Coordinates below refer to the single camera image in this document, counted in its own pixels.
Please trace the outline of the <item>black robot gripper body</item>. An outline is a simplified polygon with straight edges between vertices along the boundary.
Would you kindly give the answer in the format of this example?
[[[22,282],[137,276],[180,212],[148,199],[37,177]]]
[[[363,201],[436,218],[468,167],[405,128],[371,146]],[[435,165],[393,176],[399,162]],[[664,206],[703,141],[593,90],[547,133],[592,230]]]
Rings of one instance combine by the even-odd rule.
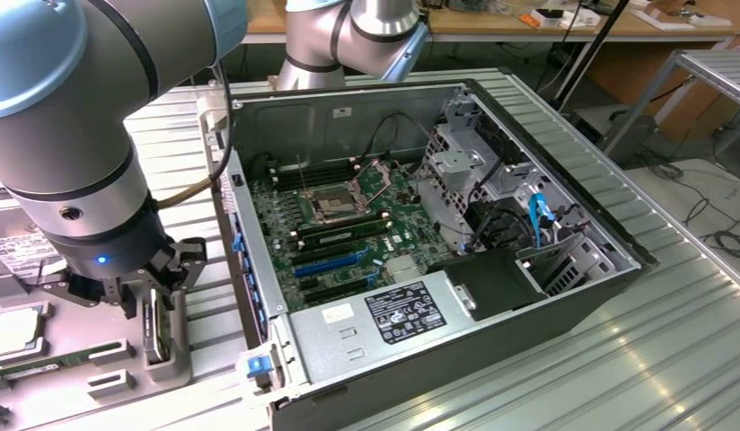
[[[82,237],[46,233],[70,269],[82,277],[121,277],[141,269],[169,240],[158,213],[141,208],[133,217],[105,233]]]

